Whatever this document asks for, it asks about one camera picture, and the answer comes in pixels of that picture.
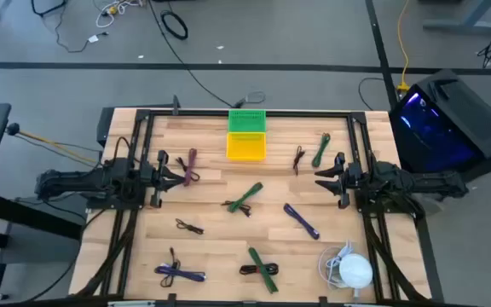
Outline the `orange stick black knob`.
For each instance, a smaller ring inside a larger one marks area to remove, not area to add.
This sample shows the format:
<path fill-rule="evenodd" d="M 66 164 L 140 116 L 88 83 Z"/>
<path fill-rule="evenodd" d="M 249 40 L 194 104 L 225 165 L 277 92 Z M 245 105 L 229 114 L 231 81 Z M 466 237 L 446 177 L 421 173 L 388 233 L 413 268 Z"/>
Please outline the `orange stick black knob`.
<path fill-rule="evenodd" d="M 81 145 L 76 145 L 71 143 L 56 142 L 43 138 L 41 136 L 36 136 L 33 135 L 32 133 L 22 130 L 18 123 L 8 124 L 5 129 L 5 132 L 8 136 L 13 136 L 25 142 L 28 142 L 33 146 L 44 148 L 54 154 L 78 162 L 79 164 L 82 165 L 96 167 L 101 157 L 100 150 L 87 148 Z M 88 157 L 82 153 L 74 151 L 74 148 L 81 149 L 83 151 L 95 154 L 96 157 L 95 158 Z"/>

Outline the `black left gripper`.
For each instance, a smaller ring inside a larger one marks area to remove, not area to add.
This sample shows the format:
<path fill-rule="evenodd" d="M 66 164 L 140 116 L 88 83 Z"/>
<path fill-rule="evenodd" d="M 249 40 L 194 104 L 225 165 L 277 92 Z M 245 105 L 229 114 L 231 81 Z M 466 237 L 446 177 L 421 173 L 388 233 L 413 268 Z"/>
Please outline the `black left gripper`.
<path fill-rule="evenodd" d="M 160 193 L 163 191 L 165 184 L 165 169 L 169 159 L 169 154 L 165 150 L 159 150 L 157 161 L 159 163 L 158 167 L 154 167 L 147 161 L 147 155 L 144 154 L 141 159 L 141 181 L 148 187 L 155 189 L 153 195 L 151 196 L 150 206 L 153 208 L 160 208 L 162 206 L 162 200 L 160 198 Z M 180 182 L 170 182 L 167 187 L 167 191 L 177 186 L 183 185 L 185 177 L 180 176 L 170 169 L 167 169 L 167 177 L 172 180 L 177 180 Z"/>

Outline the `black aluminium table frame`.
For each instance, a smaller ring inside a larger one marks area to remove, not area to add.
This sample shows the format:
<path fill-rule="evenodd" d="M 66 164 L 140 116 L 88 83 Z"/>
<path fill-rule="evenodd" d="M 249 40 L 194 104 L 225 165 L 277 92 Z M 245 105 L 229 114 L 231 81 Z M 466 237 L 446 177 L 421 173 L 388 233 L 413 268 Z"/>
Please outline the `black aluminium table frame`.
<path fill-rule="evenodd" d="M 140 211 L 124 287 L 127 299 L 162 304 L 371 303 L 368 287 L 354 300 L 334 289 L 318 263 L 351 243 L 367 253 L 363 219 L 354 206 L 315 183 L 311 160 L 321 135 L 331 141 L 322 167 L 343 152 L 396 163 L 396 145 L 385 112 L 272 112 L 267 116 L 267 155 L 261 161 L 226 157 L 224 111 L 162 113 L 153 123 L 150 159 L 159 150 L 171 158 L 198 152 L 200 179 L 162 195 L 159 209 Z"/>

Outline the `black computer tower blue light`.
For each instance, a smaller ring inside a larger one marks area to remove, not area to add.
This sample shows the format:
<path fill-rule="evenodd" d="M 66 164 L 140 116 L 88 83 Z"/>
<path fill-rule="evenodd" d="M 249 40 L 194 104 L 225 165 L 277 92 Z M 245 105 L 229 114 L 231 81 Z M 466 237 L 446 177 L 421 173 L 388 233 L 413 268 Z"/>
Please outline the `black computer tower blue light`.
<path fill-rule="evenodd" d="M 453 71 L 412 85 L 389 118 L 406 171 L 456 171 L 464 182 L 491 172 L 491 107 Z"/>

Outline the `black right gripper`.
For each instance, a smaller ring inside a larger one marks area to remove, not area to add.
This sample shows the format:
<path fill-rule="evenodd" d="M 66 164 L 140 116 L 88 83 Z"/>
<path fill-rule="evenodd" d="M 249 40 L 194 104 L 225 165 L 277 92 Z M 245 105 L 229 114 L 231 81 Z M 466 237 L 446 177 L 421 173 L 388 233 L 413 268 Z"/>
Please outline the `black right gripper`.
<path fill-rule="evenodd" d="M 349 206 L 350 200 L 347 189 L 355 188 L 359 180 L 359 163 L 351 162 L 348 163 L 347 167 L 344 167 L 344 163 L 344 153 L 338 152 L 333 167 L 315 173 L 318 177 L 335 177 L 338 175 L 337 182 L 315 180 L 315 183 L 327 189 L 333 195 L 337 194 L 340 196 L 340 200 L 338 201 L 339 209 L 345 209 Z"/>

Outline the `green plastic mesh basket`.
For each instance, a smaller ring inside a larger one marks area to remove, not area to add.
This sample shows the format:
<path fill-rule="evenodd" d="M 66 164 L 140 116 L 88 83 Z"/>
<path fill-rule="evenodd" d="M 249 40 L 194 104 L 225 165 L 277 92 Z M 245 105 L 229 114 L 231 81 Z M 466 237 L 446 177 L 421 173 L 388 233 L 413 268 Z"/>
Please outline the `green plastic mesh basket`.
<path fill-rule="evenodd" d="M 229 132 L 265 132 L 266 111 L 263 109 L 231 109 L 228 111 Z"/>

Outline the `grey desk leg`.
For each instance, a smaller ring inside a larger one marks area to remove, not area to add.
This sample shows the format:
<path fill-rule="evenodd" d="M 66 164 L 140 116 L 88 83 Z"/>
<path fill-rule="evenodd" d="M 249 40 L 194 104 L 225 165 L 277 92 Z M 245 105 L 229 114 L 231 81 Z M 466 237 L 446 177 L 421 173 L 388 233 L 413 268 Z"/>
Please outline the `grey desk leg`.
<path fill-rule="evenodd" d="M 482 17 L 491 8 L 491 0 L 478 0 L 476 7 L 461 20 L 430 19 L 424 20 L 425 30 L 452 32 L 459 34 L 491 35 L 491 22 L 482 21 Z"/>

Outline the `yellow plastic mesh basket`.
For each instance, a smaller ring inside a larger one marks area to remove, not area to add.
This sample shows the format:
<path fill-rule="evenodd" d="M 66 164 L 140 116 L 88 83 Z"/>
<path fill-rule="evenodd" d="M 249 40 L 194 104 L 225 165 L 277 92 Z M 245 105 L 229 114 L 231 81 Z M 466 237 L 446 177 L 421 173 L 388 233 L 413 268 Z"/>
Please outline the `yellow plastic mesh basket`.
<path fill-rule="evenodd" d="M 226 157 L 235 161 L 260 161 L 266 158 L 265 132 L 229 132 Z"/>

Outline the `white bulb lamp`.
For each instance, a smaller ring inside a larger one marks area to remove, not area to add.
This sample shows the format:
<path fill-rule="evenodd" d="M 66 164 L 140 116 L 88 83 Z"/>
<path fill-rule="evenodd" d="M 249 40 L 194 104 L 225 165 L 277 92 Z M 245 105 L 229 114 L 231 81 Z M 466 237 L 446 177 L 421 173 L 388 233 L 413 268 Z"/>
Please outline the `white bulb lamp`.
<path fill-rule="evenodd" d="M 353 289 L 354 300 L 359 299 L 361 289 L 369 286 L 373 280 L 371 264 L 362 255 L 356 253 L 342 258 L 338 272 L 343 284 Z"/>

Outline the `black control box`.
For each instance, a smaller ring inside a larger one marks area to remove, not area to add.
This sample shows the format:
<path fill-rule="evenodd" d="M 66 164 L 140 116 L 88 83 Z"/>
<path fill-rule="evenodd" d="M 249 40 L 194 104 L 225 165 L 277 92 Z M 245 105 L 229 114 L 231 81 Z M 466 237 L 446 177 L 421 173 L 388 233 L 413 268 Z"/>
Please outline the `black control box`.
<path fill-rule="evenodd" d="M 96 126 L 96 141 L 104 148 L 107 143 L 109 129 L 113 120 L 114 107 L 104 107 Z"/>

